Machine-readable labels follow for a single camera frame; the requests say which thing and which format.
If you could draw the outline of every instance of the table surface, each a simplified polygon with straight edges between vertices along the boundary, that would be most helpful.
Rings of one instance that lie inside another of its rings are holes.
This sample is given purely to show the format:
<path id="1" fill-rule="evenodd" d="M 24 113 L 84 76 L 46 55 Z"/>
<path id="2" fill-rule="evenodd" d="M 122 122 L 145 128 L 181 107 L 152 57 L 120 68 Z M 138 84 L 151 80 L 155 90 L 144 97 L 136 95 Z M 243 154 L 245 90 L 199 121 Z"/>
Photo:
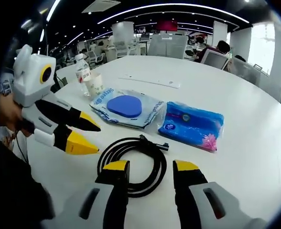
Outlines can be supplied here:
<path id="1" fill-rule="evenodd" d="M 77 80 L 56 95 L 75 108 L 90 114 L 101 132 L 79 130 L 102 152 L 123 137 L 144 134 L 150 141 L 168 142 L 166 175 L 150 195 L 129 199 L 125 228 L 179 228 L 174 202 L 172 161 L 191 161 L 208 181 L 216 181 L 232 193 L 240 208 L 251 217 L 270 220 L 281 208 L 281 104 L 261 89 L 230 73 L 200 63 L 155 56 L 127 56 L 95 69 L 107 87 L 133 89 L 164 101 L 180 101 L 189 106 L 224 115 L 224 133 L 218 151 L 208 153 L 157 133 L 156 125 L 146 130 L 110 125 L 90 108 L 78 90 Z M 179 89 L 119 77 L 169 79 L 181 83 Z M 89 182 L 94 182 L 99 154 L 70 156 L 28 138 L 28 154 L 33 177 L 51 194 L 56 213 L 65 200 Z M 151 158 L 137 152 L 123 157 L 131 161 L 130 181 L 141 182 L 151 172 Z"/>

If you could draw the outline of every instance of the ceiling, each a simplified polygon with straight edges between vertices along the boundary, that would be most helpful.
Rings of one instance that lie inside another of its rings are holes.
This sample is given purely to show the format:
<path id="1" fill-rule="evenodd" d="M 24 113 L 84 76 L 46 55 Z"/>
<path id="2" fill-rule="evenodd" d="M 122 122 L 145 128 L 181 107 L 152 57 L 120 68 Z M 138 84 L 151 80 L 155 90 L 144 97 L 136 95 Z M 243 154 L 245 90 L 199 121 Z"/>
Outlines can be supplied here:
<path id="1" fill-rule="evenodd" d="M 207 27 L 212 28 L 214 21 L 223 23 L 226 21 L 225 23 L 228 25 L 228 31 L 232 32 L 250 27 L 256 22 L 266 21 L 270 12 L 264 0 L 249 0 L 250 2 L 246 2 L 245 0 L 181 0 L 179 3 L 197 4 L 224 10 L 242 17 L 250 23 L 246 23 L 233 16 L 212 9 L 186 5 L 167 5 L 134 10 L 98 24 L 101 20 L 117 13 L 137 7 L 161 3 L 178 3 L 174 0 L 119 1 L 121 1 L 120 4 L 104 12 L 93 12 L 89 15 L 81 12 L 93 3 L 94 0 L 60 0 L 47 26 L 50 50 L 58 46 L 66 45 L 82 32 L 83 34 L 72 42 L 71 45 L 76 44 L 78 41 L 89 40 L 110 32 L 112 24 L 115 24 L 117 21 L 132 21 L 134 25 L 140 25 L 157 22 L 158 20 L 174 19 L 177 22 L 185 23 L 179 24 L 179 27 L 183 26 L 183 28 L 211 33 L 212 29 Z M 146 28 L 147 30 L 154 29 L 155 25 L 148 25 Z"/>

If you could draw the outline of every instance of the tissue pack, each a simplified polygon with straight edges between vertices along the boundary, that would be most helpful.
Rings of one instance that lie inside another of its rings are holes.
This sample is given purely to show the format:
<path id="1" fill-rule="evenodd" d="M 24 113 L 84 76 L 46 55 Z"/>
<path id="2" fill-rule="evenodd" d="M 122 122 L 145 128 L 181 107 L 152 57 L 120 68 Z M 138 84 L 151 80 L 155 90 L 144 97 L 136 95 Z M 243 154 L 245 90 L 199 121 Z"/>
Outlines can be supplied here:
<path id="1" fill-rule="evenodd" d="M 223 130 L 223 115 L 174 102 L 167 102 L 162 113 L 160 134 L 208 151 L 217 150 L 217 139 Z"/>

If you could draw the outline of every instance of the wet wipes package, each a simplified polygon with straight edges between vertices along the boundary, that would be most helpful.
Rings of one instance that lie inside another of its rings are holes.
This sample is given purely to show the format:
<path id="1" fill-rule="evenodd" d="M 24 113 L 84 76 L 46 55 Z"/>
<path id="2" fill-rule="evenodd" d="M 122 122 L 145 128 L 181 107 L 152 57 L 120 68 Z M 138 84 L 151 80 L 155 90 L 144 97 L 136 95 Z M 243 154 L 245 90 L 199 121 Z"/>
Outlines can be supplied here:
<path id="1" fill-rule="evenodd" d="M 137 106 L 131 104 L 136 99 L 140 101 Z M 92 100 L 90 106 L 107 122 L 133 128 L 145 128 L 152 123 L 163 104 L 163 101 L 137 91 L 106 88 Z"/>
<path id="2" fill-rule="evenodd" d="M 163 136 L 208 151 L 217 150 L 217 139 L 223 132 L 223 115 L 174 102 L 167 102 L 161 115 L 163 121 L 158 131 Z"/>

